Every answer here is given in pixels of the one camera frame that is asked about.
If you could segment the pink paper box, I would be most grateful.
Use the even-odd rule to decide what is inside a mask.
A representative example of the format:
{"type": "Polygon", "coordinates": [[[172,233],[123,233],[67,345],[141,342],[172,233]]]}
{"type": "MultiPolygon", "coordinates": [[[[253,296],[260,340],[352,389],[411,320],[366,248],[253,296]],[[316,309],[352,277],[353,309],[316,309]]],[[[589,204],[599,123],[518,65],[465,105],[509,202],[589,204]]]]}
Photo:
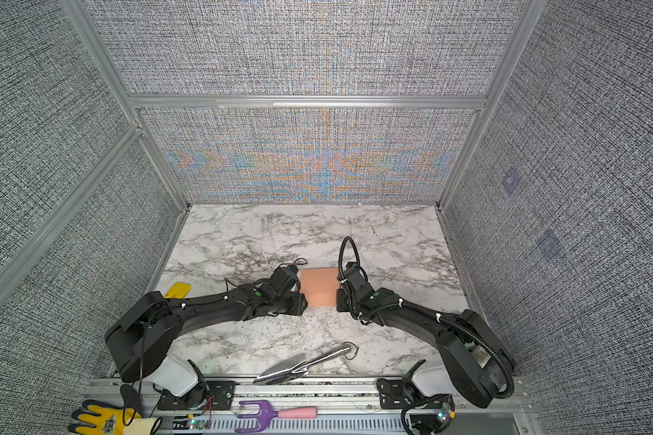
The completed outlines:
{"type": "Polygon", "coordinates": [[[299,272],[300,293],[306,297],[309,308],[337,306],[337,268],[307,268],[299,272]]]}

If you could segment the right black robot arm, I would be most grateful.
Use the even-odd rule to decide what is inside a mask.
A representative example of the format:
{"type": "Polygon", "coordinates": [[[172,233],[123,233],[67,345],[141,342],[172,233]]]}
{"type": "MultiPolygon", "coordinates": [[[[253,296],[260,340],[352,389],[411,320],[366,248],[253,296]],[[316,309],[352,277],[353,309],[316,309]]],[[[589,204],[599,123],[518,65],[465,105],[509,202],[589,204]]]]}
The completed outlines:
{"type": "Polygon", "coordinates": [[[515,393],[515,360],[475,311],[459,315],[420,306],[394,291],[373,288],[363,268],[349,262],[338,269],[337,310],[363,326],[401,330],[433,346],[455,389],[468,402],[486,408],[515,393]]]}

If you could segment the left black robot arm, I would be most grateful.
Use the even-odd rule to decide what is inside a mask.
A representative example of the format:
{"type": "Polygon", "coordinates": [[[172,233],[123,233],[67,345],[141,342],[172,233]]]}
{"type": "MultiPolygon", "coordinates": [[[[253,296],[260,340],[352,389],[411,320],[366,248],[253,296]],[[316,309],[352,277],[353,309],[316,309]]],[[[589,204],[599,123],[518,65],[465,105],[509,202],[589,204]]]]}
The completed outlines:
{"type": "Polygon", "coordinates": [[[148,381],[183,409],[201,409],[211,391],[199,367],[170,353],[182,335],[221,323],[276,315],[300,316],[308,307],[300,293],[299,267],[278,266],[269,278],[238,285],[222,294],[166,298],[144,295],[104,336],[124,382],[148,381]]]}

